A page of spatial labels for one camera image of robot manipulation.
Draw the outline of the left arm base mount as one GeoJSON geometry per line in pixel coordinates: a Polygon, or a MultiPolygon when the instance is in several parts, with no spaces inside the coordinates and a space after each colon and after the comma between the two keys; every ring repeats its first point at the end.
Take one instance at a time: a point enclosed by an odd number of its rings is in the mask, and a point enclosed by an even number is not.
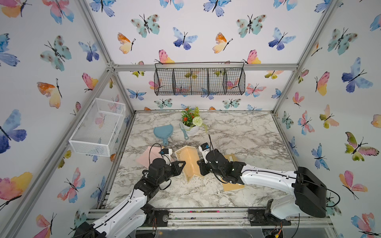
{"type": "Polygon", "coordinates": [[[145,212],[145,214],[144,227],[162,228],[168,226],[169,210],[153,209],[149,212],[145,212]]]}

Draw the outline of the brown kraft envelope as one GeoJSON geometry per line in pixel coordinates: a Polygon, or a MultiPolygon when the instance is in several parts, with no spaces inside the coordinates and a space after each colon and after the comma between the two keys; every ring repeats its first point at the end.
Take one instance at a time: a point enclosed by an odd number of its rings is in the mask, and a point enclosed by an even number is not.
{"type": "MultiPolygon", "coordinates": [[[[224,156],[229,162],[237,162],[237,157],[234,154],[229,154],[224,156]]],[[[223,189],[225,192],[227,191],[233,191],[238,189],[243,189],[245,186],[239,183],[232,184],[232,183],[226,183],[223,184],[223,189]]]]}

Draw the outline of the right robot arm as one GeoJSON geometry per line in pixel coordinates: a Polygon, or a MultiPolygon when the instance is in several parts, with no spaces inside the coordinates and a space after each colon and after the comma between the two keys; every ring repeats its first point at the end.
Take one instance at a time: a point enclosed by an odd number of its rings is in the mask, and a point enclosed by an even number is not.
{"type": "Polygon", "coordinates": [[[286,196],[268,201],[269,216],[279,220],[302,213],[317,218],[326,216],[327,187],[309,169],[262,169],[244,162],[229,161],[217,149],[200,147],[199,150],[203,156],[198,161],[202,175],[214,174],[224,183],[260,185],[285,192],[286,196]]]}

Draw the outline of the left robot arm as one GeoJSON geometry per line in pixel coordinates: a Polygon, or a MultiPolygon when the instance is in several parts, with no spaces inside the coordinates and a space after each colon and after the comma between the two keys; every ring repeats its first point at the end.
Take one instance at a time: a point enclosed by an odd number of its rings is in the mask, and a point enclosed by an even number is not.
{"type": "Polygon", "coordinates": [[[119,205],[91,224],[82,223],[76,228],[74,237],[126,238],[143,225],[151,226],[155,233],[160,219],[149,201],[160,191],[160,185],[179,176],[185,165],[185,161],[167,164],[163,158],[154,159],[149,168],[142,171],[142,177],[132,192],[119,205]]]}

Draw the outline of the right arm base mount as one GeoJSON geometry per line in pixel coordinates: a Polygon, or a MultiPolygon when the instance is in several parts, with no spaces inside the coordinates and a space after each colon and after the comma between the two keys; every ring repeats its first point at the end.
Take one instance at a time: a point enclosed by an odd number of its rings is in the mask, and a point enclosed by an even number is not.
{"type": "Polygon", "coordinates": [[[248,219],[251,226],[291,226],[290,221],[273,216],[265,208],[249,209],[248,219]]]}

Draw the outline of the pink envelope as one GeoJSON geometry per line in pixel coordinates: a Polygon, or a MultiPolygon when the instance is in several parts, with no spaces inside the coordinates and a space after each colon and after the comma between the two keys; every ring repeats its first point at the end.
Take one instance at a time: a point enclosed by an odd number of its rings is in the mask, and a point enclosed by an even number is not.
{"type": "MultiPolygon", "coordinates": [[[[153,162],[156,158],[162,158],[160,155],[160,150],[164,147],[159,146],[151,146],[147,147],[147,149],[143,152],[143,154],[137,159],[137,162],[144,166],[145,168],[149,168],[149,165],[153,162]]],[[[173,150],[171,151],[171,162],[174,162],[175,160],[172,158],[173,150]]]]}

